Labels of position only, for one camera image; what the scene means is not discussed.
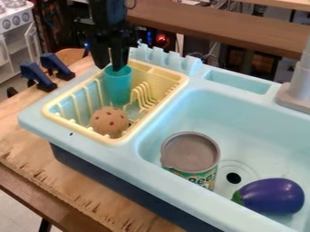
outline brown ball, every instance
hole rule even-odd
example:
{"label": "brown ball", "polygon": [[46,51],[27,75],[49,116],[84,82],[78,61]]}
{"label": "brown ball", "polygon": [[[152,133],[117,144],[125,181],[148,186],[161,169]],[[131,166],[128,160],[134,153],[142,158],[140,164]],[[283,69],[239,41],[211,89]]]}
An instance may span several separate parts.
{"label": "brown ball", "polygon": [[90,125],[97,133],[108,134],[112,139],[117,139],[128,129],[129,121],[124,111],[114,107],[103,107],[92,115]]}

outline faucet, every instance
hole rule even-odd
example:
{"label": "faucet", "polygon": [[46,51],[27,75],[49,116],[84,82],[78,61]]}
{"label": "faucet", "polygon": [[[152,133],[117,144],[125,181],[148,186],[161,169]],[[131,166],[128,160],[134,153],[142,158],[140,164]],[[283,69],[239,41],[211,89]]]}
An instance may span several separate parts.
{"label": "faucet", "polygon": [[296,64],[292,81],[282,84],[276,94],[276,103],[310,114],[310,37]]}

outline purple eggplant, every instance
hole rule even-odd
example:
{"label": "purple eggplant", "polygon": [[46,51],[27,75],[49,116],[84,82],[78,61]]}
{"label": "purple eggplant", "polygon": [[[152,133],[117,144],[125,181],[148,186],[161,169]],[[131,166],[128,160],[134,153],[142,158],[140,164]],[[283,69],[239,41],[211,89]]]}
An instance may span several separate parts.
{"label": "purple eggplant", "polygon": [[290,179],[261,179],[236,191],[231,200],[260,213],[294,214],[303,207],[305,193]]}

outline light blue plastic sink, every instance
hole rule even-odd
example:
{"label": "light blue plastic sink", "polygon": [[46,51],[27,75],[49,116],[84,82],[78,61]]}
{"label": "light blue plastic sink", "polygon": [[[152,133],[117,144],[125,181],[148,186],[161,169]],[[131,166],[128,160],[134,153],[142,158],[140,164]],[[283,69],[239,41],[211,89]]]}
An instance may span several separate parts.
{"label": "light blue plastic sink", "polygon": [[[274,103],[280,84],[203,65],[143,45],[131,58],[189,77],[126,141],[106,145],[50,121],[42,107],[98,72],[94,68],[20,113],[21,125],[91,164],[224,231],[310,231],[310,116]],[[205,190],[160,166],[161,143],[179,131],[204,133],[221,149],[216,188]],[[237,173],[232,184],[227,174]],[[265,178],[287,178],[305,192],[291,217],[260,215],[231,202],[232,193]]]}

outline metal can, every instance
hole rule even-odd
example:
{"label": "metal can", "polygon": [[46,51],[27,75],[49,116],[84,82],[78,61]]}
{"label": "metal can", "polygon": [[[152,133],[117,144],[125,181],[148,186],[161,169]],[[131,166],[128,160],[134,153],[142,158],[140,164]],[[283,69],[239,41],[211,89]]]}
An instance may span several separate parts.
{"label": "metal can", "polygon": [[197,132],[173,134],[161,146],[164,169],[209,190],[214,189],[219,158],[217,143]]}

